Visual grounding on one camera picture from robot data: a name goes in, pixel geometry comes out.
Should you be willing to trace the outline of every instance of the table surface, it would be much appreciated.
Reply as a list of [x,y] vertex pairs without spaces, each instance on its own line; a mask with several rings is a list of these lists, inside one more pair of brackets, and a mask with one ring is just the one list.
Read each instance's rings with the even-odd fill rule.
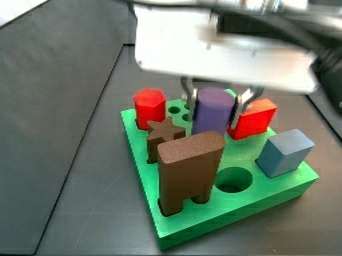
[[[121,118],[121,111],[134,106],[133,95],[146,87],[161,88],[169,99],[182,94],[179,78],[141,71],[134,47],[125,47],[39,255],[162,253]],[[285,132],[298,128],[314,141],[306,160],[321,178],[301,198],[179,245],[167,254],[342,254],[341,141],[305,96],[272,90],[264,96],[278,105],[273,129]]]

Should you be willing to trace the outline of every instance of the hole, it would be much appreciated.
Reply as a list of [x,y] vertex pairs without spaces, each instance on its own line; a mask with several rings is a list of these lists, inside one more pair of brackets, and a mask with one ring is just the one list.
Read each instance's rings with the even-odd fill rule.
[[185,114],[183,116],[182,116],[182,119],[185,120],[185,121],[189,121],[187,119],[189,119],[189,114]]
[[178,114],[178,113],[181,112],[181,109],[179,109],[179,107],[170,107],[170,108],[169,108],[169,112],[170,112],[171,114]]
[[219,171],[215,180],[217,188],[226,193],[240,193],[253,183],[253,175],[242,167],[229,167]]

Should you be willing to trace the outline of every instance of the green base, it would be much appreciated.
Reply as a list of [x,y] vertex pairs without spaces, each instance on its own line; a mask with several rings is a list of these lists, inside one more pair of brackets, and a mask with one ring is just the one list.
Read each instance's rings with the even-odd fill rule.
[[[167,109],[170,107],[178,107],[181,110],[179,113],[173,114],[174,108],[169,115],[173,116],[175,125],[186,127],[189,135],[191,122],[183,120],[189,111],[185,101],[169,101]],[[162,250],[301,196],[318,179],[317,173],[305,162],[296,171],[274,179],[265,176],[256,164],[256,159],[268,138],[276,134],[270,128],[266,133],[240,141],[234,141],[226,135],[228,146],[221,160],[217,184],[225,182],[223,172],[230,168],[233,176],[229,185],[246,187],[248,185],[244,183],[249,182],[248,176],[252,178],[252,185],[238,193],[223,192],[214,186],[209,203],[195,204],[189,199],[185,201],[183,211],[165,217],[158,206],[158,164],[147,164],[147,132],[137,128],[134,109],[123,111],[122,117]],[[234,176],[234,173],[240,174],[241,170],[245,178]]]

